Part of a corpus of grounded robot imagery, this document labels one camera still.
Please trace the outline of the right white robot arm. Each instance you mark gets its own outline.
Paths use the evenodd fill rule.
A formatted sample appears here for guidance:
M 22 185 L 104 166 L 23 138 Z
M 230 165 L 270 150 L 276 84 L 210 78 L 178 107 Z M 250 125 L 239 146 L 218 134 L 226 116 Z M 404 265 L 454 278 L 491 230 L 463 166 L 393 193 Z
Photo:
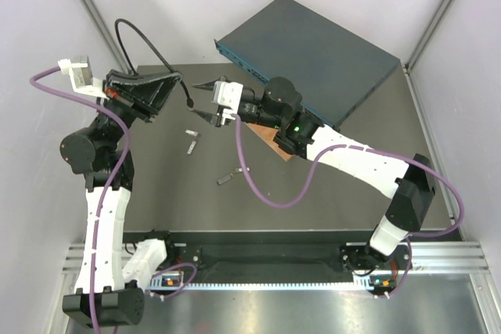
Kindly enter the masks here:
M 197 89 L 211 92 L 218 107 L 216 113 L 197 111 L 210 125 L 221 127 L 237 120 L 274 129 L 273 143 L 288 156 L 299 156 L 313 166 L 333 167 L 390 200 L 365 249 L 345 258 L 347 266 L 383 268 L 393 260 L 398 244 L 421 229 L 436 193 L 431 163 L 425 156 L 400 160 L 380 155 L 342 135 L 308 112 L 301 104 L 301 94 L 284 77 L 270 79 L 260 97 L 227 77 L 198 84 Z

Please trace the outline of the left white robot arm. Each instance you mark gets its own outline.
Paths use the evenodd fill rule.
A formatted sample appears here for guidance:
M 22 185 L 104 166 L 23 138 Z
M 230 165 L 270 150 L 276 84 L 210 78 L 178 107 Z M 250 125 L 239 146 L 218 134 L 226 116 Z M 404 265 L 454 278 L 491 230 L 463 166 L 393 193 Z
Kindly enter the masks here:
M 89 68 L 64 68 L 73 90 L 102 98 L 104 110 L 88 126 L 60 144 L 62 158 L 85 179 L 88 206 L 86 240 L 74 292 L 63 298 L 63 312 L 96 332 L 104 327 L 137 325 L 145 291 L 157 268 L 170 268 L 177 249 L 163 239 L 139 242 L 122 260 L 124 217 L 134 180 L 129 129 L 135 120 L 149 123 L 164 107 L 182 74 L 131 75 L 111 70 L 105 79 Z

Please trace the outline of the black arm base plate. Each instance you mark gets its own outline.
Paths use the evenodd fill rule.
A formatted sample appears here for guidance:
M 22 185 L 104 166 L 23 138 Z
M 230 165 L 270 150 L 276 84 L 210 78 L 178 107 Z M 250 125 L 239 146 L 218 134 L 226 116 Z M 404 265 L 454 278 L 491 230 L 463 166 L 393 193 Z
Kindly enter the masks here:
M 368 270 L 402 271 L 405 244 L 381 259 L 369 250 L 369 230 L 125 232 L 123 242 L 160 239 L 167 248 L 162 266 L 182 263 L 193 282 L 347 282 Z

